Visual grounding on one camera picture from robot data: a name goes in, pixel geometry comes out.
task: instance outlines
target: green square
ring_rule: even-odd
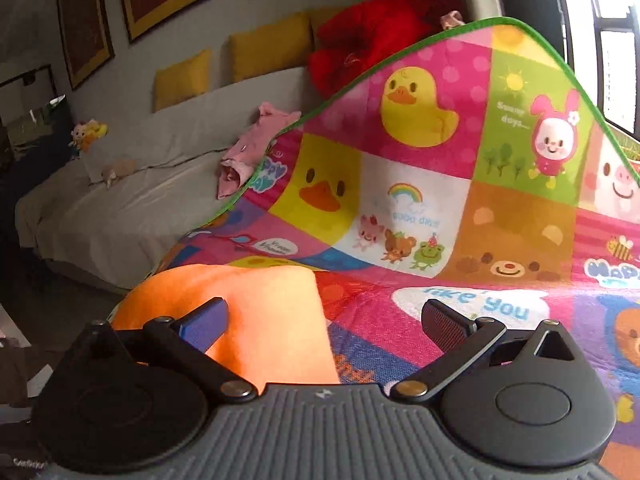
[[[593,115],[582,95],[577,124],[577,149],[563,164],[555,182],[535,175],[536,153],[532,136],[540,116],[530,113],[533,101],[547,95],[555,110],[564,112],[564,102],[574,85],[558,67],[494,50],[490,92],[474,179],[509,187],[537,196],[577,205],[584,159]]]

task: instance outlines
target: dark floor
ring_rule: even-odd
[[[3,254],[6,261],[8,254]],[[14,254],[2,265],[0,303],[33,345],[67,348],[89,320],[105,319],[121,296],[53,274]]]

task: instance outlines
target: rainbow illustration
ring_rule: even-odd
[[[398,182],[397,184],[393,184],[393,186],[389,188],[387,194],[393,198],[400,195],[408,195],[415,203],[422,203],[422,193],[420,192],[420,190],[417,187],[405,182]]]

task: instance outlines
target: gray ribbed panel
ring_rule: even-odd
[[[322,399],[317,394],[323,390],[332,394]],[[375,384],[270,386],[267,394],[251,404],[218,410],[212,424],[197,442],[145,472],[89,476],[52,466],[42,478],[612,479],[594,464],[545,475],[496,469],[456,448],[428,410],[392,402]]]

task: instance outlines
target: bee illustration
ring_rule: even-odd
[[[628,262],[633,258],[633,255],[631,254],[633,246],[634,243],[631,240],[627,240],[626,237],[621,235],[618,238],[613,237],[608,241],[607,250],[615,258],[618,258],[623,262]]]

